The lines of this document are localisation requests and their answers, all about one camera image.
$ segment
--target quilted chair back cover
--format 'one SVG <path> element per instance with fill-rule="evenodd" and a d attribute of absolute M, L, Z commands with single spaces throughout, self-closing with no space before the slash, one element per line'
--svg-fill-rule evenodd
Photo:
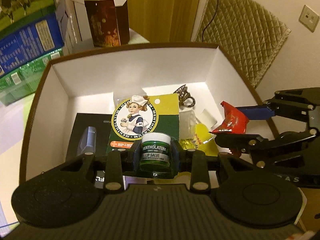
<path fill-rule="evenodd" d="M 207 0 L 195 41 L 212 19 L 217 0 Z M 257 87 L 278 55 L 290 30 L 283 22 L 252 0 L 219 0 L 218 13 L 204 31 L 204 42 L 216 43 Z"/>

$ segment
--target red snack package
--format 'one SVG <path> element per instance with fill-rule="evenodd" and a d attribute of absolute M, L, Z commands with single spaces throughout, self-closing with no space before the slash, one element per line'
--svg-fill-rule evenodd
<path fill-rule="evenodd" d="M 210 133 L 245 133 L 245 129 L 247 127 L 247 123 L 249 119 L 245 116 L 244 113 L 236 109 L 234 106 L 228 104 L 223 101 L 221 105 L 224 108 L 224 121 L 221 125 L 219 125 L 216 129 L 211 131 Z"/>

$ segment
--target green plastic bottle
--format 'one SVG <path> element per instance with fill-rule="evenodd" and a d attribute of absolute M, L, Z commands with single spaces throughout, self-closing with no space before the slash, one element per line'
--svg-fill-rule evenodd
<path fill-rule="evenodd" d="M 142 136 L 140 168 L 145 171 L 167 171 L 170 163 L 171 138 L 165 133 L 150 132 Z"/>

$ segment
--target orange label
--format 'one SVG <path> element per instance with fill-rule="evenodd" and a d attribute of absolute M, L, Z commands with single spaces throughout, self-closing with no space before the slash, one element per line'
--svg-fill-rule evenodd
<path fill-rule="evenodd" d="M 115 148 L 131 148 L 133 143 L 131 142 L 118 142 L 118 141 L 112 141 L 110 143 L 111 147 L 115 147 Z"/>

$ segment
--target blue box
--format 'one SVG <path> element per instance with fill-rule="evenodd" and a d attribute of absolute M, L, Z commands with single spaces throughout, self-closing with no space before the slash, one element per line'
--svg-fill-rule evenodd
<path fill-rule="evenodd" d="M 0 77 L 44 54 L 63 47 L 64 3 L 55 13 L 24 26 L 0 40 Z"/>

